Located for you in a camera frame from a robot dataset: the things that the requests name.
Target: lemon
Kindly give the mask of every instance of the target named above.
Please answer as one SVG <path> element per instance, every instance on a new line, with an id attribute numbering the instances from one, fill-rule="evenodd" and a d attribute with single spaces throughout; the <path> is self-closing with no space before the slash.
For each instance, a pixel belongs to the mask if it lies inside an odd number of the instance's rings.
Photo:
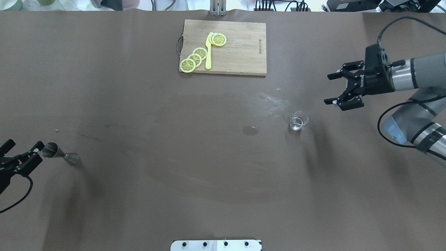
<path id="1" fill-rule="evenodd" d="M 205 48 L 198 47 L 192 52 L 192 54 L 198 54 L 200 55 L 201 60 L 204 60 L 207 56 L 207 50 Z"/>
<path id="2" fill-rule="evenodd" d="M 221 33 L 214 33 L 211 37 L 211 43 L 215 46 L 224 46 L 226 44 L 226 36 Z"/>
<path id="3" fill-rule="evenodd" d="M 201 62 L 203 61 L 201 56 L 197 53 L 192 53 L 187 58 L 195 61 L 195 68 L 198 68 L 201 65 Z"/>
<path id="4" fill-rule="evenodd" d="M 195 67 L 195 61 L 193 59 L 184 59 L 180 63 L 180 70 L 185 73 L 193 72 Z"/>

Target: table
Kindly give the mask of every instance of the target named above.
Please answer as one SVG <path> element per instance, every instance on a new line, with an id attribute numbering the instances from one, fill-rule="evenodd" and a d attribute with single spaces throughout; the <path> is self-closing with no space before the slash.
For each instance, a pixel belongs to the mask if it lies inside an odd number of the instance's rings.
<path id="1" fill-rule="evenodd" d="M 446 28 L 442 14 L 411 14 Z M 0 13 L 1 141 L 77 152 L 45 159 L 30 196 L 0 215 L 2 250 L 169 250 L 181 239 L 261 239 L 263 250 L 441 250 L 446 171 L 379 137 L 376 121 L 413 92 L 324 104 L 399 14 L 207 11 Z M 184 74 L 185 19 L 266 22 L 266 77 Z M 389 57 L 444 50 L 401 21 Z M 290 116 L 306 111 L 302 131 Z M 438 116 L 444 124 L 444 115 Z M 255 126 L 258 133 L 242 133 Z M 15 176 L 0 208 L 28 182 Z"/>

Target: wooden cutting board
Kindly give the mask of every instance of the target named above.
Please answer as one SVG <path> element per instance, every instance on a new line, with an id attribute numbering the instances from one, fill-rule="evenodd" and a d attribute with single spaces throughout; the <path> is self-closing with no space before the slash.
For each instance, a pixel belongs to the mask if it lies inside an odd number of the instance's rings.
<path id="1" fill-rule="evenodd" d="M 184 21 L 183 48 L 180 62 L 197 47 L 206 48 L 210 32 L 223 33 L 224 46 L 212 46 L 212 68 L 205 69 L 205 61 L 195 73 L 266 76 L 266 24 L 226 21 Z"/>

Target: yellow knife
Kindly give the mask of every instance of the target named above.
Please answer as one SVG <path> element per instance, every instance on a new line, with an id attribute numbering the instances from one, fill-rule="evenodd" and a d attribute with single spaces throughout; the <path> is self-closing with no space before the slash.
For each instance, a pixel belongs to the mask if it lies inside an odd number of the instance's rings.
<path id="1" fill-rule="evenodd" d="M 209 41 L 209 37 L 212 36 L 212 34 L 213 34 L 213 32 L 210 32 L 206 38 L 207 56 L 206 56 L 206 63 L 204 65 L 204 67 L 208 70 L 211 68 L 211 47 L 212 47 L 212 44 Z"/>

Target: metal jigger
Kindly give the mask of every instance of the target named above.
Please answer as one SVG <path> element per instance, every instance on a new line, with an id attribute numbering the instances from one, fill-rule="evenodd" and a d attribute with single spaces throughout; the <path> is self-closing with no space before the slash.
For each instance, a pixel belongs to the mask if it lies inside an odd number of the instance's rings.
<path id="1" fill-rule="evenodd" d="M 45 145 L 45 147 L 42 149 L 42 155 L 45 158 L 62 157 L 70 165 L 75 165 L 80 159 L 77 153 L 64 153 L 62 149 L 60 149 L 60 147 L 54 142 L 50 142 Z"/>

